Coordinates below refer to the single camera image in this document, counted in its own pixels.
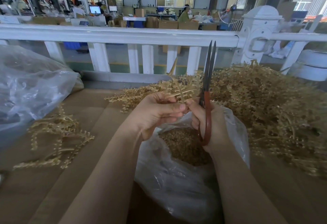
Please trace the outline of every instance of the plastic bag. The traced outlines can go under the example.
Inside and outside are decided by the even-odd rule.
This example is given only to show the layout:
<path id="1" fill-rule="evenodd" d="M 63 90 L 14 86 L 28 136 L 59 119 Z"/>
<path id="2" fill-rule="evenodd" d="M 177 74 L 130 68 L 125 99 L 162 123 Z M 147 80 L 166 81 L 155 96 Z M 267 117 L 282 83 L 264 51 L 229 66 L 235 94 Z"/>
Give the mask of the plastic bag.
<path id="1" fill-rule="evenodd" d="M 229 137 L 249 166 L 246 128 L 230 109 L 224 108 L 224 113 Z M 213 164 L 194 167 L 174 159 L 166 143 L 159 137 L 159 133 L 173 128 L 192 127 L 191 121 L 189 112 L 176 123 L 156 128 L 152 137 L 142 142 L 135 181 L 172 216 L 190 223 L 212 223 L 217 211 L 221 210 L 218 186 L 208 183 L 212 178 L 215 180 Z"/>
<path id="2" fill-rule="evenodd" d="M 74 89 L 83 89 L 68 66 L 20 46 L 0 45 L 0 131 L 43 118 Z"/>

